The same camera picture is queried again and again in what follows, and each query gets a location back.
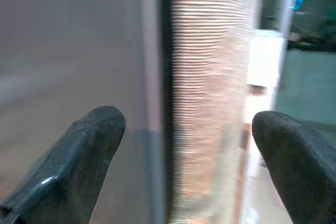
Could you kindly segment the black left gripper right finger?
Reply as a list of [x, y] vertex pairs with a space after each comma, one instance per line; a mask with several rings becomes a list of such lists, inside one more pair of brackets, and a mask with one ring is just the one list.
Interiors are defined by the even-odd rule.
[[293, 223], [335, 223], [335, 148], [307, 122], [275, 111], [252, 121], [255, 143]]

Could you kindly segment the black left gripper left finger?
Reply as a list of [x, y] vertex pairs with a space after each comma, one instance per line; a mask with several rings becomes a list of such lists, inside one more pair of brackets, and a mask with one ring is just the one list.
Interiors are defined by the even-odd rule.
[[73, 122], [1, 202], [1, 223], [88, 223], [125, 128], [113, 106]]

